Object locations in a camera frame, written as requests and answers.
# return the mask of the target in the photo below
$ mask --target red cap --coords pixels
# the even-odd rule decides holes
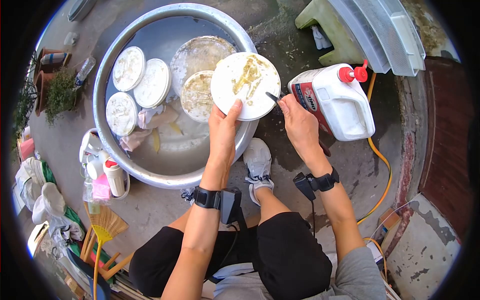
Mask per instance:
[[[363,61],[363,66],[356,67],[355,70],[352,70],[349,67],[342,67],[338,70],[338,77],[342,82],[352,82],[354,79],[357,79],[359,82],[365,82],[368,79],[367,75],[367,60]]]
[[[105,162],[105,166],[106,166],[107,168],[109,168],[109,167],[111,167],[111,166],[116,166],[116,165],[118,165],[118,164],[117,164],[116,162],[114,162],[113,160],[107,160],[107,161]]]

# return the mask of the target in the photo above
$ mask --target person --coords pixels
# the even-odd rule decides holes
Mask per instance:
[[[278,105],[288,138],[312,175],[332,173],[319,146],[316,117],[291,94]],[[203,189],[219,191],[227,186],[241,108],[240,100],[226,116],[216,106],[212,108],[210,156],[200,182]],[[248,229],[249,241],[235,242],[236,232],[218,231],[219,210],[193,204],[135,252],[129,274],[142,293],[162,300],[199,299],[204,280],[210,278],[216,283],[215,300],[385,299],[380,272],[360,236],[341,183],[320,192],[336,239],[338,268],[335,283],[330,284],[332,264],[312,236],[309,223],[274,196],[267,145],[253,138],[243,161],[249,194],[261,215],[258,225]]]

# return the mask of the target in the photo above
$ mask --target fingernail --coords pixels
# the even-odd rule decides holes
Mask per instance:
[[[241,105],[242,105],[242,102],[240,99],[235,100],[235,103],[233,104],[233,106],[236,106],[236,107],[240,107]]]

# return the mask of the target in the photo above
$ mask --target black shorts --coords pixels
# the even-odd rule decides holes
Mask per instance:
[[[226,259],[236,233],[219,231],[205,278],[225,265],[252,262],[276,300],[304,299],[321,293],[330,284],[332,264],[309,229],[310,224],[299,213],[280,213],[249,228],[250,242],[237,238]],[[180,230],[163,227],[135,252],[129,275],[139,291],[150,297],[162,295],[182,240]]]

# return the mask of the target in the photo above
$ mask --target plastic bottle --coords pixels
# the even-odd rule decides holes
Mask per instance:
[[[73,88],[74,90],[77,90],[84,84],[85,78],[87,78],[87,75],[90,73],[90,71],[93,69],[95,66],[96,60],[93,57],[87,58],[87,60],[84,62],[84,65],[80,69],[80,71],[77,73],[77,76],[75,77],[75,87]]]
[[[339,141],[375,133],[372,111],[359,82],[367,81],[367,61],[355,70],[346,63],[305,71],[288,83],[289,91],[315,115],[319,127]]]
[[[108,184],[112,195],[120,197],[125,194],[125,183],[123,182],[123,169],[110,157],[103,164],[103,171],[105,172]]]

